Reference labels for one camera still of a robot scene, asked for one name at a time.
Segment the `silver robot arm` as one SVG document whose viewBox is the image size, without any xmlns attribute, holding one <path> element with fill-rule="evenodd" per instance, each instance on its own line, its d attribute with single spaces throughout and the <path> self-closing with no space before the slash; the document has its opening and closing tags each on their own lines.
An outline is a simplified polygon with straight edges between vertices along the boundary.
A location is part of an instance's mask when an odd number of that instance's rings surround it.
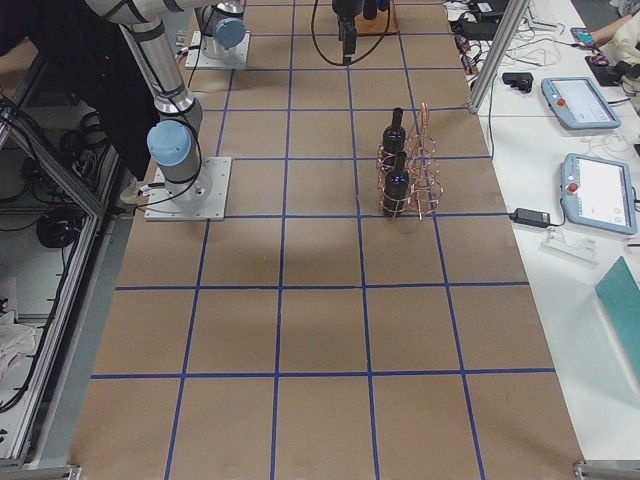
<svg viewBox="0 0 640 480">
<path fill-rule="evenodd" d="M 200 38 L 230 50 L 247 30 L 237 1 L 89 1 L 101 19 L 117 24 L 153 96 L 159 123 L 147 134 L 150 155 L 160 167 L 171 200 L 206 192 L 198 143 L 202 107 L 184 83 L 165 33 L 163 16 L 192 9 Z"/>
<path fill-rule="evenodd" d="M 342 45 L 342 63 L 349 64 L 356 51 L 356 17 L 363 11 L 363 1 L 333 1 L 338 39 Z M 238 46 L 247 34 L 244 7 L 239 1 L 221 1 L 194 10 L 202 40 L 223 49 Z"/>
</svg>

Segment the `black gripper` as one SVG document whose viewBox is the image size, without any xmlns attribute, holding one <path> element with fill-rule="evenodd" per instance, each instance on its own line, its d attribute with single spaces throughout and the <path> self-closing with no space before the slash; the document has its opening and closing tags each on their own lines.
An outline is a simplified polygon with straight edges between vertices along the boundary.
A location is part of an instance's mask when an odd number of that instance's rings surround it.
<svg viewBox="0 0 640 480">
<path fill-rule="evenodd" d="M 339 40 L 342 48 L 342 64 L 347 64 L 349 56 L 355 54 L 356 30 L 355 19 L 363 11 L 364 0 L 332 0 L 332 10 L 337 16 Z"/>
</svg>

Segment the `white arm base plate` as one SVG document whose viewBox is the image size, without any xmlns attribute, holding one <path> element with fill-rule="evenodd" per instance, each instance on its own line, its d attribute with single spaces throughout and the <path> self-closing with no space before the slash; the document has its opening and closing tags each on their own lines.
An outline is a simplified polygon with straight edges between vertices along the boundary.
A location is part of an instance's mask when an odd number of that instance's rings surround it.
<svg viewBox="0 0 640 480">
<path fill-rule="evenodd" d="M 194 183 L 166 183 L 159 167 L 150 190 L 144 218 L 147 221 L 223 221 L 231 176 L 231 157 L 205 157 Z"/>
<path fill-rule="evenodd" d="M 196 30 L 191 38 L 185 67 L 189 70 L 245 70 L 250 39 L 251 32 L 247 31 L 238 45 L 224 48 L 215 39 L 201 41 L 200 32 Z"/>
</svg>

